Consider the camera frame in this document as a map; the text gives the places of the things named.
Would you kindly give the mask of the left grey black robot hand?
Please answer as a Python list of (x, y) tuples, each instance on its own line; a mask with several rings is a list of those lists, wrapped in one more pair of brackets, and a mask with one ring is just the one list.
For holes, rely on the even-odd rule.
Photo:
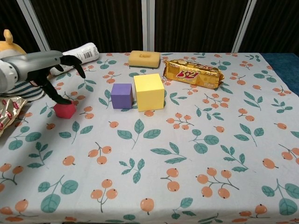
[(62, 65), (72, 66), (82, 78), (85, 78), (80, 59), (72, 55), (63, 55), (62, 52), (56, 50), (14, 56), (8, 62), (16, 69), (20, 80), (33, 81), (53, 101), (61, 105), (70, 105), (71, 101), (60, 96), (47, 79), (50, 69), (54, 67), (62, 72)]

